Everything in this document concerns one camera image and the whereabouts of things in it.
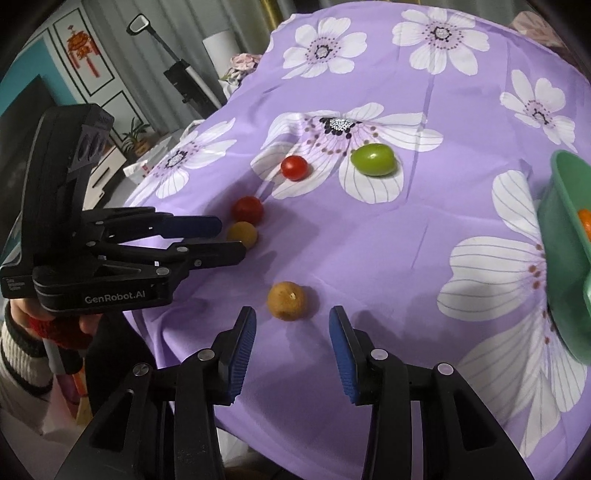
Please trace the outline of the hand holding gripper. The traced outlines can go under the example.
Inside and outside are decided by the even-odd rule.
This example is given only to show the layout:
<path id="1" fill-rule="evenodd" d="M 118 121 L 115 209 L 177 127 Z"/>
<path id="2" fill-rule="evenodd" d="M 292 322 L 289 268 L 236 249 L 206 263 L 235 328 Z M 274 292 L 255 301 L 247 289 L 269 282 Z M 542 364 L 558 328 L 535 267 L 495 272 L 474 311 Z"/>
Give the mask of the hand holding gripper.
<path id="1" fill-rule="evenodd" d="M 55 319 L 36 299 L 10 299 L 9 302 L 13 320 L 33 338 L 39 339 L 39 336 L 31 327 L 32 320 L 49 322 Z M 101 314 L 81 315 L 74 330 L 94 336 L 101 318 Z"/>

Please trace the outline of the striped sleeve forearm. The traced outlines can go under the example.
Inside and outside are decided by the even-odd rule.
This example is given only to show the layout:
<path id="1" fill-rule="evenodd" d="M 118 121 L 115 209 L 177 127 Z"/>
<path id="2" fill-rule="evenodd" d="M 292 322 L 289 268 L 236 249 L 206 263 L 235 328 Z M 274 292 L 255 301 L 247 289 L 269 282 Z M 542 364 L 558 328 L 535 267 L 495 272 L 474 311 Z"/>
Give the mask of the striped sleeve forearm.
<path id="1" fill-rule="evenodd" d="M 1 409 L 40 433 L 52 387 L 43 342 L 17 324 L 6 301 L 1 321 Z"/>

